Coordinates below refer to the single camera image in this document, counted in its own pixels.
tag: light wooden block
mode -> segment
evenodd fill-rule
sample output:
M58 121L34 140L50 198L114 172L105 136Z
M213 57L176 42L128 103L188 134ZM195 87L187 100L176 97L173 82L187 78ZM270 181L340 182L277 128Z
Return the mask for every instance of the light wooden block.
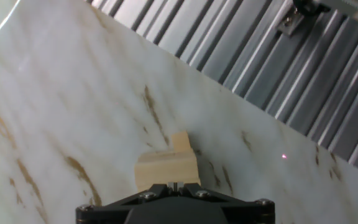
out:
M192 151L189 136L186 131L171 135L173 150L175 152Z
M149 152L135 165L135 182L139 192L153 184L168 182L200 183L197 158L186 132L172 136L174 151Z

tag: screw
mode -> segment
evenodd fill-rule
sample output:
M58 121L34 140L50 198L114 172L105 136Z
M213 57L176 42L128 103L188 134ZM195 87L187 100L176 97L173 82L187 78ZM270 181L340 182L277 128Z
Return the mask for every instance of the screw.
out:
M287 17L287 18L285 19L284 26L285 26L285 27L288 27L288 26L290 26L291 24L292 24L292 18L291 18L291 17Z
M196 192L196 196L199 198L205 198L209 196L209 192L206 190L199 190Z
M90 205L90 204L84 204L84 205L78 206L78 209L81 210L82 212L93 210L93 208L94 208L94 205Z
M272 202L271 200L266 199L266 198L261 198L261 199L257 200L256 203L258 203L260 205L271 205L274 202Z
M144 193L140 194L139 196L143 197L143 198L145 198L147 200L147 199L152 199L157 195L155 193L153 193L153 192L144 192Z

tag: metal bracket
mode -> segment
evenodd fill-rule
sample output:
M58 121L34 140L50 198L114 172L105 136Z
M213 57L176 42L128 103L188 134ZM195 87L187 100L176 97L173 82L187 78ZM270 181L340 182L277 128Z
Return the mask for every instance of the metal bracket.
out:
M304 18L304 15L300 14L295 6L292 6L281 19L281 22L277 26L277 30L281 31L283 34L291 36Z

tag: corrugated metal panel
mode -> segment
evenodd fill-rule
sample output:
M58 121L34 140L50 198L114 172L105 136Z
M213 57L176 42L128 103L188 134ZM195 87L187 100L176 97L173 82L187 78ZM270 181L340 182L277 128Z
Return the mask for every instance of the corrugated metal panel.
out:
M288 37L291 0L87 1L358 167L357 21L331 11Z

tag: brown marble vein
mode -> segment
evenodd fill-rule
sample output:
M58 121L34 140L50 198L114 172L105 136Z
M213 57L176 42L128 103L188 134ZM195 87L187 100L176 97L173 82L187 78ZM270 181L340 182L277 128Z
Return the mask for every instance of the brown marble vein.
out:
M145 86L145 88L144 88L143 99L144 99L144 101L145 101L145 103L147 105L147 108L149 109L149 112L152 115L155 123L157 124L157 126L158 126L158 128L160 130L160 133L164 138L165 143L167 145L169 145L169 138L168 138L168 136L165 135L165 133L164 133L164 131L162 129L160 119L158 118L157 113L155 112L155 101L152 98L152 96L150 95L149 88L147 86Z

